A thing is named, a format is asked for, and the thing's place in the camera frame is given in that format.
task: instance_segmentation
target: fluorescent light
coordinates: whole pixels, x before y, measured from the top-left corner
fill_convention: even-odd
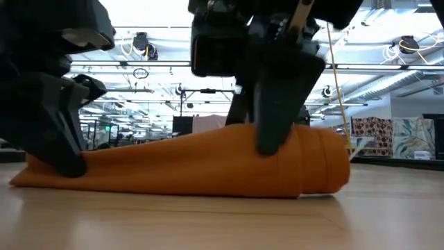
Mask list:
[[[172,62],[162,62],[162,61],[141,61],[141,62],[128,62],[128,66],[190,66],[191,63],[189,61],[172,61]]]
[[[118,61],[73,61],[71,66],[120,66]]]
[[[340,106],[339,103],[304,103],[306,106]],[[367,103],[343,103],[342,106],[367,106]]]
[[[433,65],[424,65],[424,66],[409,66],[409,69],[422,69],[422,70],[444,70],[444,66],[433,66]]]
[[[151,125],[149,124],[137,124],[137,126],[141,127],[141,128],[150,128]]]
[[[97,102],[97,103],[116,103],[116,102],[122,102],[122,101],[125,101],[125,100],[101,100],[101,99],[99,99],[99,100],[94,100],[94,102]]]
[[[98,117],[86,117],[86,116],[84,116],[84,115],[81,115],[81,116],[80,116],[80,119],[84,119],[84,120],[85,120],[85,119],[88,119],[88,120],[93,120],[93,121],[94,121],[94,120],[98,120],[99,118],[98,118]]]
[[[81,123],[94,123],[94,122],[96,122],[96,121],[94,121],[94,120],[81,120],[80,121]]]
[[[131,120],[129,120],[128,118],[117,118],[117,121],[120,121],[120,122],[131,122]]]
[[[339,103],[329,103],[328,104],[329,106],[340,106],[341,104],[339,104]],[[342,106],[345,106],[345,107],[350,107],[350,106],[367,106],[367,104],[365,104],[365,103],[343,103],[342,104]]]
[[[338,69],[400,69],[401,65],[338,65]]]
[[[98,113],[98,114],[106,113],[105,111],[103,111],[101,109],[98,109],[98,108],[88,108],[88,107],[86,107],[86,108],[83,108],[83,110],[87,111],[87,112],[91,112],[91,113]]]
[[[326,106],[326,103],[304,103],[306,106]]]

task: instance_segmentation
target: curtain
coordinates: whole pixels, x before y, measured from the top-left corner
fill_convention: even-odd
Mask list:
[[[427,151],[435,159],[435,126],[422,117],[393,118],[393,157],[414,159],[415,151]]]
[[[377,117],[357,118],[352,121],[352,136],[361,138],[373,138],[364,147],[358,156],[384,156],[392,155],[392,121]]]
[[[220,115],[195,116],[193,117],[193,133],[202,133],[223,128],[226,120],[227,117]]]

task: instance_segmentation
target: patterned textile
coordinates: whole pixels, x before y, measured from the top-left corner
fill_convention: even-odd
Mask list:
[[[362,149],[358,156],[391,156],[392,123],[390,119],[367,117],[351,119],[352,136],[374,138]]]
[[[414,159],[415,151],[427,151],[435,159],[435,126],[422,117],[393,118],[393,157]]]

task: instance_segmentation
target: orange fabric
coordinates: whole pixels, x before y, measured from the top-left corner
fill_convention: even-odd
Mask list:
[[[339,191],[350,175],[343,140],[295,126],[275,156],[259,156],[255,127],[239,124],[148,144],[83,153],[88,172],[63,178],[28,157],[10,184],[146,194],[296,198]]]

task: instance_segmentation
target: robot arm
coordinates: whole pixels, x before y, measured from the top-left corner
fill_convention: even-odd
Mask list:
[[[191,0],[191,70],[236,77],[242,92],[234,96],[227,125],[254,123],[258,152],[274,155],[325,69],[311,40],[319,30],[314,18],[345,28],[361,3]],[[330,12],[332,4],[341,12]]]
[[[70,70],[67,54],[114,46],[106,9],[97,0],[5,0],[0,27],[0,138],[63,176],[82,176],[78,109],[106,88],[88,76],[62,76]]]

